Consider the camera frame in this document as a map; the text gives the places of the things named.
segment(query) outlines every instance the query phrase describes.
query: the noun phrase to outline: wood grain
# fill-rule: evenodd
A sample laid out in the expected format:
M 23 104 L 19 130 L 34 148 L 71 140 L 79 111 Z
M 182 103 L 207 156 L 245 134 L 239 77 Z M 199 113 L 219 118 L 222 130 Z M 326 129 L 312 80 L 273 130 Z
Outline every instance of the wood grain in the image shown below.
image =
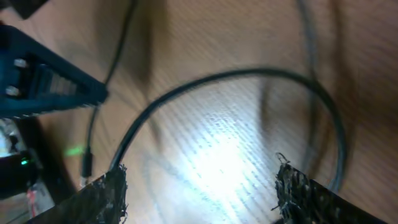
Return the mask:
M 1 18 L 93 77 L 104 80 L 128 0 L 53 0 L 27 21 Z M 319 44 L 319 79 L 343 112 L 351 146 L 340 195 L 398 223 L 398 3 L 311 2 Z M 123 59 L 93 137 L 95 177 L 145 106 L 194 78 L 270 65 L 305 72 L 295 1 L 151 0 L 139 4 Z M 279 217 L 275 152 L 327 184 L 336 148 L 328 114 L 319 150 L 305 160 L 308 94 L 284 80 L 240 78 L 198 88 L 163 106 L 131 144 L 127 223 L 271 223 Z M 89 109 L 41 118 L 60 155 L 84 145 Z M 78 184 L 80 158 L 63 157 Z

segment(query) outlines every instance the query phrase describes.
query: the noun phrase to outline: metal bolt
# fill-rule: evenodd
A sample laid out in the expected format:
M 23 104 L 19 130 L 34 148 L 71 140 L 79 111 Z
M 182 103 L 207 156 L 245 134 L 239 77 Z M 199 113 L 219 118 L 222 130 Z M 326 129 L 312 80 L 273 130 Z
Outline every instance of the metal bolt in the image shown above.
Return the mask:
M 9 96 L 18 96 L 19 90 L 18 90 L 18 88 L 14 87 L 14 86 L 8 86 L 6 88 L 6 94 Z
M 26 68 L 27 62 L 24 59 L 19 58 L 14 60 L 14 65 L 19 68 Z

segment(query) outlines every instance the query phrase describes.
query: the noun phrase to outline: cable connector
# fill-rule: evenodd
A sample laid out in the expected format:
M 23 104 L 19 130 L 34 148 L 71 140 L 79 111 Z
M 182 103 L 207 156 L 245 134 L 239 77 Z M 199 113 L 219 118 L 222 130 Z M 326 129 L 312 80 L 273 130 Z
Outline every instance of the cable connector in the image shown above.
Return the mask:
M 81 162 L 80 186 L 85 187 L 93 170 L 93 154 L 91 150 L 86 150 Z

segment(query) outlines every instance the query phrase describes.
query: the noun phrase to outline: triangular black bracket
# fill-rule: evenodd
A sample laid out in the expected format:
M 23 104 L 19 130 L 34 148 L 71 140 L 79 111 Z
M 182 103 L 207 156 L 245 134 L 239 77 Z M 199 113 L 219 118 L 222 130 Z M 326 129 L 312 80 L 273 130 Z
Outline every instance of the triangular black bracket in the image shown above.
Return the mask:
M 15 27 L 0 25 L 0 118 L 98 106 L 107 95 L 103 83 Z

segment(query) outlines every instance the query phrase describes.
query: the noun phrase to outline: wooden surface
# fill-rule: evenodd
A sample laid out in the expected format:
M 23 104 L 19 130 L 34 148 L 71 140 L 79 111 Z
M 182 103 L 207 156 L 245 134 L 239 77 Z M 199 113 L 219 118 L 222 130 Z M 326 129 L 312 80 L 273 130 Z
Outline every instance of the wooden surface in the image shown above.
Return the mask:
M 27 21 L 2 19 L 98 80 L 104 80 L 128 1 L 51 0 Z M 351 144 L 340 195 L 398 223 L 398 3 L 312 1 L 320 81 L 341 108 Z M 305 72 L 295 1 L 151 0 L 140 3 L 123 59 L 93 137 L 95 177 L 103 174 L 139 112 L 187 80 L 238 67 L 271 65 Z M 318 144 L 304 160 L 308 95 L 284 80 L 241 78 L 208 85 L 165 105 L 131 144 L 127 223 L 270 223 L 284 153 L 322 184 L 336 149 L 321 109 Z M 53 148 L 84 145 L 90 109 L 41 117 Z M 63 156 L 78 185 L 79 156 Z

